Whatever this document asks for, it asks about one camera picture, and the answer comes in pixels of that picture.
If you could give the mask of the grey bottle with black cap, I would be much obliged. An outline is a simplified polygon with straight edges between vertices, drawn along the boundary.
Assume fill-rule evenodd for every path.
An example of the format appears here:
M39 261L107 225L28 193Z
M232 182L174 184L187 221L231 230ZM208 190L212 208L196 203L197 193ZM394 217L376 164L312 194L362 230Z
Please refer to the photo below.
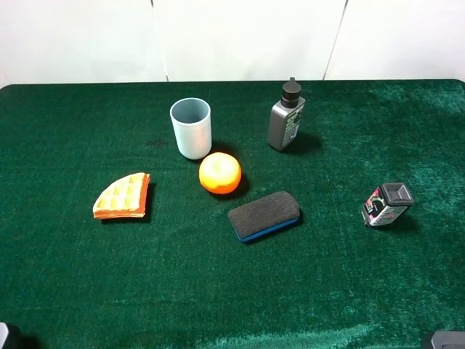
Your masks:
M277 151L282 151L296 138L306 103L301 92L301 85L291 77L282 87L280 100L272 107L267 143Z

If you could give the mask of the orange fruit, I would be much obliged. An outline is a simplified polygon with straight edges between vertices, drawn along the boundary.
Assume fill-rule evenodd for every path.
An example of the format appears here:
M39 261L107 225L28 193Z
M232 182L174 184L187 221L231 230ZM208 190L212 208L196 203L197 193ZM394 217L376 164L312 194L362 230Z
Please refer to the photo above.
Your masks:
M199 167L200 184L210 193L225 195L239 185L242 169L238 160L222 152L215 152L202 160Z

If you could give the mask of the yellow waffle slice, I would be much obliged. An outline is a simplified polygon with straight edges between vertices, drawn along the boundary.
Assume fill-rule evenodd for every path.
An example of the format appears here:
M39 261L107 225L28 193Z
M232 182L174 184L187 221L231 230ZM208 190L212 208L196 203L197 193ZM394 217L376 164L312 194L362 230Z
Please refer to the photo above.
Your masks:
M95 219L142 218L145 216L150 175L138 172L109 185L92 208Z

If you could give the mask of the black and blue board eraser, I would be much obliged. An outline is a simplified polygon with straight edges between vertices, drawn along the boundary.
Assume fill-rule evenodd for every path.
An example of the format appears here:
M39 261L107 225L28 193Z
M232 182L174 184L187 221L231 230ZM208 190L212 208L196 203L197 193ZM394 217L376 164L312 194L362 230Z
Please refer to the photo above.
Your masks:
M278 191L234 208L227 216L238 240L246 243L293 225L301 210L290 193Z

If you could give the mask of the light blue cylindrical cup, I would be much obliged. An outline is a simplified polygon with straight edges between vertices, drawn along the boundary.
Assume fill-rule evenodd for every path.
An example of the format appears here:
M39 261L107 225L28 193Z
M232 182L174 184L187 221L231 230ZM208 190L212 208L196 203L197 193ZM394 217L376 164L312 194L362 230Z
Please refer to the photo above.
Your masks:
M179 152L198 160L211 150L211 108L196 97L176 101L169 111Z

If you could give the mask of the small black-capped patterned bottle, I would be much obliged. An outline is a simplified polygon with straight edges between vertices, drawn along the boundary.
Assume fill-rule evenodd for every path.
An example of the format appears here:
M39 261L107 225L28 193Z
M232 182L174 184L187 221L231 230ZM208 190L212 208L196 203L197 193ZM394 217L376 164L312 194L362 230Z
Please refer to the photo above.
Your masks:
M415 201L408 186L403 182L386 182L379 185L365 201L361 209L365 226L379 228L392 224Z

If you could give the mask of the dark grey device lower right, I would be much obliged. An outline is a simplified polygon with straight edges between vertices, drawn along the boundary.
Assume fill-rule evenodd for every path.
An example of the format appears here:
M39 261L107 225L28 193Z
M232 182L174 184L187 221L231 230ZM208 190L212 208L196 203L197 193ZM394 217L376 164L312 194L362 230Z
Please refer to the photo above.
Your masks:
M421 341L422 349L464 349L465 332L436 331L424 335Z

